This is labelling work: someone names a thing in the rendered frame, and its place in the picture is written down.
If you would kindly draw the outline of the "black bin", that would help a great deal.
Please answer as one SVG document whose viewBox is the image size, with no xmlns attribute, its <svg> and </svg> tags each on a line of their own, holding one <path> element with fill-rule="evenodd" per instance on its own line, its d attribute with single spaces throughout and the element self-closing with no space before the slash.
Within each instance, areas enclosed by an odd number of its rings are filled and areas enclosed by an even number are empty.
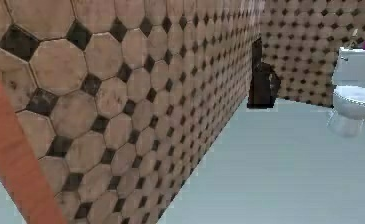
<svg viewBox="0 0 365 224">
<path fill-rule="evenodd" d="M 271 64 L 262 61 L 263 44 L 258 38 L 252 43 L 252 79 L 248 96 L 249 109 L 273 108 L 281 80 Z"/>
</svg>

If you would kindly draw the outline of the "white toilet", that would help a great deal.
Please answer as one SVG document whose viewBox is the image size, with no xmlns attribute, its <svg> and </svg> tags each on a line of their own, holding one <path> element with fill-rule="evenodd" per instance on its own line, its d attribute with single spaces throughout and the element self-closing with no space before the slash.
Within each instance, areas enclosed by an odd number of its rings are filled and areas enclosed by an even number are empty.
<svg viewBox="0 0 365 224">
<path fill-rule="evenodd" d="M 365 121 L 365 50 L 340 47 L 331 81 L 333 109 L 327 125 L 340 136 L 355 137 Z"/>
</svg>

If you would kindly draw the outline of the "orange wooden door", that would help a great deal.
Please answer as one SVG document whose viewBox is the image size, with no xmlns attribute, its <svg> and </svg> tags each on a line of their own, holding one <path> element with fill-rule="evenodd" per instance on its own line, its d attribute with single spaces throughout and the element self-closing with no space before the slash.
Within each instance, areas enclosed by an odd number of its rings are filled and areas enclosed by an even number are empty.
<svg viewBox="0 0 365 224">
<path fill-rule="evenodd" d="M 27 224 L 68 224 L 1 80 L 0 180 Z"/>
</svg>

